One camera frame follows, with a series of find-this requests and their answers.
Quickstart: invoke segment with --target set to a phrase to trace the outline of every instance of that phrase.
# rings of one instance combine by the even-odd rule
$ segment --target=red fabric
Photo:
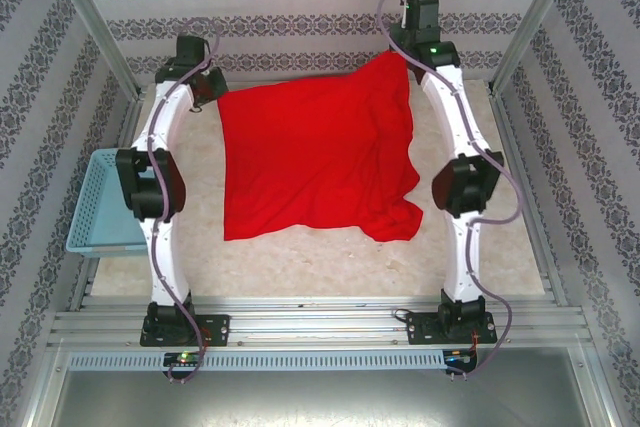
[[[219,101],[227,158],[225,240],[294,224],[359,226],[411,239],[422,211],[404,60],[381,54],[353,74],[230,92]]]

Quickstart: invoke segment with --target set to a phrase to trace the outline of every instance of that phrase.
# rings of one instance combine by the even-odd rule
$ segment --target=cable
[[[498,294],[495,294],[495,293],[491,292],[490,290],[488,290],[487,288],[485,288],[480,283],[480,281],[476,277],[475,273],[473,272],[473,267],[471,266],[471,239],[472,239],[472,233],[473,233],[473,226],[476,225],[476,224],[504,225],[504,224],[508,224],[510,222],[513,222],[522,213],[522,203],[523,203],[522,192],[520,190],[520,186],[518,186],[518,183],[511,176],[509,171],[507,169],[505,169],[502,165],[500,165],[498,162],[496,162],[489,154],[487,154],[478,145],[476,139],[473,136],[473,131],[471,129],[471,125],[469,124],[469,119],[467,118],[467,113],[466,113],[465,108],[464,108],[464,102],[462,101],[462,97],[460,96],[460,92],[458,92],[458,90],[455,88],[455,86],[451,82],[449,82],[443,75],[438,73],[436,70],[424,65],[422,62],[420,62],[420,61],[412,58],[408,54],[406,54],[398,46],[398,44],[396,44],[396,42],[391,38],[391,35],[389,34],[389,31],[385,28],[385,26],[384,26],[384,24],[382,22],[382,6],[384,4],[384,1],[385,0],[380,0],[378,2],[378,8],[377,8],[377,11],[376,11],[376,19],[377,19],[377,22],[378,22],[378,27],[380,28],[380,30],[382,31],[382,34],[387,39],[387,42],[389,42],[389,45],[391,45],[393,47],[393,49],[398,54],[400,54],[407,62],[411,63],[412,65],[415,65],[419,69],[424,70],[425,71],[425,75],[432,75],[433,77],[438,79],[440,82],[442,82],[445,85],[445,87],[447,87],[451,91],[451,95],[453,95],[453,97],[456,99],[456,103],[458,104],[458,109],[460,110],[460,116],[462,117],[462,123],[464,124],[464,128],[465,128],[465,131],[467,133],[467,138],[469,139],[469,145],[471,145],[473,147],[473,149],[479,155],[481,155],[487,162],[489,162],[489,164],[491,164],[493,167],[498,169],[498,171],[509,181],[509,183],[513,187],[513,190],[514,190],[514,192],[516,194],[516,198],[517,198],[516,210],[513,212],[513,214],[511,214],[506,219],[483,219],[482,217],[475,217],[475,218],[471,219],[469,221],[469,223],[467,224],[467,237],[466,237],[466,242],[465,242],[465,261],[467,263],[467,271],[469,272],[469,276],[471,277],[471,280],[476,285],[478,290],[480,290],[480,292],[482,292],[483,294],[487,295],[488,297],[491,297],[492,299],[495,299],[495,300],[499,301],[500,303],[502,303],[505,306],[505,308],[507,310],[507,324],[504,327],[504,331],[502,332],[502,335],[500,336],[500,338],[496,342],[496,345],[491,350],[489,355],[487,355],[487,357],[484,359],[484,361],[480,365],[478,365],[473,372],[471,372],[470,374],[467,375],[467,377],[471,377],[472,375],[475,375],[479,371],[481,371],[484,368],[484,366],[487,365],[493,359],[493,357],[498,353],[498,350],[500,349],[500,347],[504,343],[505,339],[507,338],[507,335],[509,334],[509,330],[511,330],[511,323],[513,322],[513,310],[511,309],[511,305],[509,304],[509,302],[507,302],[507,300],[504,299],[502,296],[500,296]]]
[[[192,22],[195,22],[196,20],[198,20],[198,18],[192,19],[189,23],[183,26],[183,29],[188,27],[189,24],[191,24]],[[158,122],[158,118],[160,117],[160,112],[162,112],[164,104],[167,102],[167,100],[171,97],[171,95],[173,95],[173,93],[176,91],[176,89],[179,86],[181,86],[183,83],[189,80],[189,78],[191,78],[193,75],[197,74],[198,72],[201,72],[202,70],[207,69],[208,66],[211,64],[211,62],[213,61],[213,56],[215,55],[216,51],[218,50],[218,47],[220,46],[220,35],[215,30],[215,28],[213,29],[213,33],[215,35],[216,40],[213,45],[213,48],[209,50],[208,55],[205,56],[202,62],[200,62],[197,66],[195,66],[189,72],[184,74],[177,82],[175,82],[160,100],[158,107],[156,108],[155,112],[153,113],[153,116],[151,117],[151,122],[149,123],[149,136],[147,137],[147,154],[149,155],[149,161],[151,162],[151,166],[158,180],[158,184],[160,184],[160,190],[162,192],[162,204],[163,204],[162,216],[153,222],[153,229],[151,231],[151,248],[150,248],[151,265],[153,267],[154,272],[156,273],[156,276],[158,277],[158,280],[162,284],[162,287],[167,291],[167,293],[171,297],[171,300],[173,300],[174,303],[178,306],[178,309],[180,310],[182,315],[184,315],[186,319],[189,321],[189,324],[191,325],[191,327],[196,333],[196,339],[198,341],[198,363],[194,367],[194,369],[189,373],[189,375],[187,375],[184,379],[176,379],[172,375],[174,366],[169,367],[169,371],[167,372],[167,377],[169,378],[169,382],[178,381],[181,384],[185,384],[191,379],[193,379],[193,377],[196,375],[198,370],[200,370],[200,367],[202,366],[202,362],[204,361],[206,345],[203,341],[202,333],[200,332],[200,328],[198,327],[198,323],[196,322],[196,319],[189,313],[189,311],[185,308],[185,306],[182,305],[182,301],[173,292],[173,290],[171,289],[171,286],[165,280],[164,275],[162,275],[162,271],[160,270],[160,267],[158,265],[157,238],[159,235],[160,223],[164,222],[169,216],[169,191],[167,188],[166,180],[162,176],[162,172],[160,171],[160,167],[158,166],[158,162],[156,161],[156,157],[153,153],[153,139],[155,136],[156,123]]]

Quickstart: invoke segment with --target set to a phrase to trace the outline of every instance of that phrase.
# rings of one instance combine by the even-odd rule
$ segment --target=robotic manipulator
[[[391,38],[405,53],[436,70],[455,86],[462,97],[466,118],[477,144],[495,161],[504,165],[502,154],[490,150],[474,120],[464,92],[460,58],[454,44],[440,40],[438,0],[401,0],[401,4],[402,21],[391,25]],[[120,149],[116,156],[125,202],[140,222],[149,255],[153,224],[161,218],[164,206],[160,184],[157,176],[153,175],[147,153],[151,119],[173,84],[203,62],[206,45],[206,41],[198,37],[178,37],[176,57],[169,59],[156,74],[155,103],[142,133],[130,149]],[[470,266],[479,279],[480,224],[475,224],[470,234],[467,233],[467,224],[472,218],[482,216],[500,174],[470,145],[460,109],[451,91],[434,76],[425,75],[424,70],[411,64],[408,67],[414,72],[436,111],[451,159],[432,181],[434,202],[444,212],[448,228],[449,264],[441,303],[437,312],[421,314],[421,319],[412,321],[415,330],[409,334],[409,342],[460,344],[468,343],[474,335],[479,343],[495,343],[497,338],[493,318],[485,311],[485,299],[467,269],[465,242],[467,235],[471,235]],[[169,216],[160,226],[156,242],[159,271],[199,325],[203,320],[195,315],[189,284],[178,258],[176,222],[186,201],[186,188],[171,152],[175,148],[185,113],[199,108],[201,103],[217,99],[225,92],[227,86],[220,69],[207,67],[173,91],[164,103],[151,136],[154,156],[169,197]],[[151,275],[153,291],[143,324],[141,344],[194,345],[192,326],[159,281],[156,269],[151,269]]]

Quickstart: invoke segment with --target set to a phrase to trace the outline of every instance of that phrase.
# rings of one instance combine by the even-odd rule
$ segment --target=plastic basket
[[[139,222],[122,196],[116,170],[118,149],[91,154],[67,237],[67,250],[85,257],[145,255]]]

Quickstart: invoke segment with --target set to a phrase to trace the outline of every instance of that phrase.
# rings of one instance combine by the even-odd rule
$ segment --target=beige table surface
[[[231,83],[243,89],[255,83]],[[477,123],[493,150],[502,150],[485,84],[465,88]],[[149,89],[137,133],[153,103]],[[220,296],[404,296],[437,295],[446,264],[446,227],[431,198],[431,179],[448,161],[431,105],[412,82],[414,140],[409,149],[421,176],[407,199],[424,211],[420,231],[409,242],[377,243],[357,227],[314,230],[293,226],[261,237],[224,242],[224,142],[216,103],[186,116],[174,155],[187,185],[180,214],[180,260],[194,295]],[[501,178],[487,216],[506,217],[515,195]],[[542,294],[543,288],[522,219],[483,227],[482,282],[497,293]],[[101,259],[92,295],[150,295],[148,260]]]

